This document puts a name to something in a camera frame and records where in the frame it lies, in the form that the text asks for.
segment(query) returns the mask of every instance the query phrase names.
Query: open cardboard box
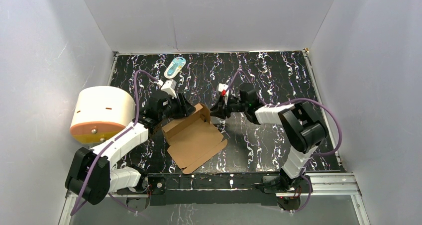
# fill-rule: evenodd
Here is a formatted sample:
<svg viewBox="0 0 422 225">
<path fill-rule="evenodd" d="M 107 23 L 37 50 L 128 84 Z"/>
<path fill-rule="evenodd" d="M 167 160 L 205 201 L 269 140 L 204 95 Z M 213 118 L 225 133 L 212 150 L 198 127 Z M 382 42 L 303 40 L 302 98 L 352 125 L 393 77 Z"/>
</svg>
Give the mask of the open cardboard box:
<svg viewBox="0 0 422 225">
<path fill-rule="evenodd" d="M 227 145 L 211 124 L 210 110 L 201 103 L 195 109 L 189 117 L 172 120 L 162 128 L 170 145 L 167 151 L 184 174 L 194 172 Z"/>
</svg>

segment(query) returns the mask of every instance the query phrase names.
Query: marble tabletop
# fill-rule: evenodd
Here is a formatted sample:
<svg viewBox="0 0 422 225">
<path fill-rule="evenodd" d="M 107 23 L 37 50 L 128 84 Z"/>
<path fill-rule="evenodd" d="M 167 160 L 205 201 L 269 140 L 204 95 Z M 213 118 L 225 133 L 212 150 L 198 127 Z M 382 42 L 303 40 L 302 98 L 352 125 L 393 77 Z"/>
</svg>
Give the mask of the marble tabletop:
<svg viewBox="0 0 422 225">
<path fill-rule="evenodd" d="M 143 69 L 165 81 L 165 70 L 179 56 L 187 62 L 174 78 L 176 89 L 185 93 L 192 105 L 201 102 L 210 108 L 217 100 L 218 84 L 228 84 L 238 69 L 251 77 L 259 95 L 269 104 L 302 97 L 317 100 L 302 51 L 118 55 L 110 85 L 134 97 L 133 77 L 136 70 Z M 233 92 L 238 92 L 239 85 L 244 81 L 244 76 L 236 79 Z M 151 93 L 159 88 L 150 83 L 145 75 L 138 78 L 138 85 L 140 105 L 145 106 Z M 316 111 L 322 116 L 319 108 Z M 255 125 L 242 113 L 233 113 L 226 120 L 213 117 L 212 123 L 228 140 L 228 144 L 196 173 L 274 172 L 279 171 L 285 163 L 290 144 L 281 126 Z M 181 170 L 167 153 L 168 147 L 162 132 L 158 132 L 152 139 L 130 151 L 117 166 L 135 164 L 149 173 L 180 173 Z M 332 150 L 330 140 L 320 145 L 319 149 L 321 152 Z M 308 171 L 339 169 L 334 155 L 313 159 L 308 167 Z"/>
</svg>

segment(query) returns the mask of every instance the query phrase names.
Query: white wall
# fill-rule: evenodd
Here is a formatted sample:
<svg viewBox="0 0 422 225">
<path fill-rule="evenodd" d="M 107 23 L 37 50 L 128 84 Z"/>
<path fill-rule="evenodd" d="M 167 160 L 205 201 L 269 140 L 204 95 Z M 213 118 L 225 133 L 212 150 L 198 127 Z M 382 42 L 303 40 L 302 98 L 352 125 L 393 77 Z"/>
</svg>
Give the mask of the white wall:
<svg viewBox="0 0 422 225">
<path fill-rule="evenodd" d="M 72 110 L 111 62 L 83 0 L 0 0 L 1 224 L 57 224 L 80 147 Z"/>
<path fill-rule="evenodd" d="M 334 0 L 85 0 L 120 53 L 300 50 Z"/>
<path fill-rule="evenodd" d="M 335 0 L 311 47 L 372 224 L 421 224 L 422 0 Z"/>
</svg>

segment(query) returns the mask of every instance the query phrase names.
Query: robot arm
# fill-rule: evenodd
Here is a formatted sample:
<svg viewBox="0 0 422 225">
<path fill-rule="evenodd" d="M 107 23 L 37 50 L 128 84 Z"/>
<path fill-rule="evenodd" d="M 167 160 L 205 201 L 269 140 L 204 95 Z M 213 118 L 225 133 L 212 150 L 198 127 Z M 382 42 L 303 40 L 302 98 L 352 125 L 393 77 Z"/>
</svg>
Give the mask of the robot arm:
<svg viewBox="0 0 422 225">
<path fill-rule="evenodd" d="M 243 112 L 254 124 L 282 125 L 292 146 L 280 177 L 266 185 L 283 191 L 297 187 L 307 161 L 328 135 L 328 129 L 313 106 L 309 102 L 285 106 L 264 105 L 250 83 L 240 85 L 240 98 L 229 95 L 226 89 L 226 85 L 219 85 L 220 97 L 211 108 L 211 116 L 226 119 L 232 112 Z"/>
<path fill-rule="evenodd" d="M 146 108 L 139 113 L 138 121 L 134 119 L 120 133 L 91 150 L 82 147 L 75 153 L 65 187 L 78 194 L 95 157 L 111 144 L 97 161 L 82 197 L 95 205 L 108 192 L 132 187 L 140 189 L 140 181 L 146 177 L 145 171 L 134 166 L 111 170 L 113 165 L 134 147 L 146 142 L 149 135 L 160 128 L 162 120 L 188 117 L 193 112 L 195 107 L 183 94 L 176 94 L 174 91 L 168 94 L 164 90 L 153 93 Z"/>
</svg>

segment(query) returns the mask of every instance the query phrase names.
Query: white cylinder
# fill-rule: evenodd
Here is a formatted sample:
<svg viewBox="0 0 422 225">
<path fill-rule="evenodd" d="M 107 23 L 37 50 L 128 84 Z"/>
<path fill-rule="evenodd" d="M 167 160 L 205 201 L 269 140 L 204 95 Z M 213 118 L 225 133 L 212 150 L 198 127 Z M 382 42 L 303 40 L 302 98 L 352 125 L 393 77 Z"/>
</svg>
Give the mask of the white cylinder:
<svg viewBox="0 0 422 225">
<path fill-rule="evenodd" d="M 109 86 L 90 87 L 79 93 L 70 134 L 82 144 L 105 141 L 135 117 L 135 101 L 126 91 Z"/>
</svg>

